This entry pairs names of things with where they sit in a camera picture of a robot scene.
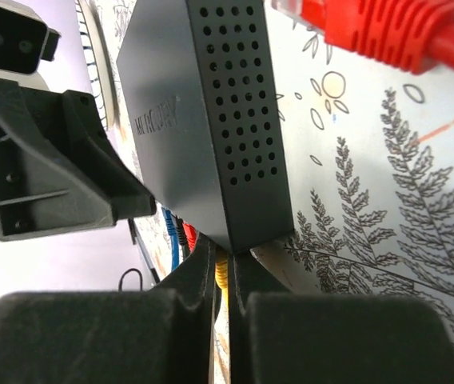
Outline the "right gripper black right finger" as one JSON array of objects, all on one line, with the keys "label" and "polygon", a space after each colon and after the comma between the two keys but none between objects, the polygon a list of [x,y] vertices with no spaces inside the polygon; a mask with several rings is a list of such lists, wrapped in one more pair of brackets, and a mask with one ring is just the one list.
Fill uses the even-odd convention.
[{"label": "right gripper black right finger", "polygon": [[294,294],[248,253],[229,259],[229,343],[233,383],[454,383],[426,302]]}]

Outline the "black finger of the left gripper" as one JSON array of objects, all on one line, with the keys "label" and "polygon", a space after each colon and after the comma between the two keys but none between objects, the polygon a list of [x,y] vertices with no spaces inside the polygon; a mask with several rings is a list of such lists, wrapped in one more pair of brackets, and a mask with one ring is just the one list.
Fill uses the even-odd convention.
[{"label": "black finger of the left gripper", "polygon": [[155,211],[91,95],[0,78],[0,241],[98,230]]}]

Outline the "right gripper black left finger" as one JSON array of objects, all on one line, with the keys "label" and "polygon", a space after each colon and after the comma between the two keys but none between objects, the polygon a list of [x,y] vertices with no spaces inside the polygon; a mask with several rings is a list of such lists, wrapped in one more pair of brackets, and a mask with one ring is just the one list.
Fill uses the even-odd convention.
[{"label": "right gripper black left finger", "polygon": [[209,383],[215,244],[153,289],[0,298],[0,383]]}]

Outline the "dark grey network switch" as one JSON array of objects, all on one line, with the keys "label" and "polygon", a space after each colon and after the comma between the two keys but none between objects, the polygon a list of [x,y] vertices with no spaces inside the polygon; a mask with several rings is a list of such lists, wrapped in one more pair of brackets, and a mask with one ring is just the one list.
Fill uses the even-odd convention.
[{"label": "dark grey network switch", "polygon": [[260,1],[138,1],[117,57],[144,185],[229,252],[294,229]]}]

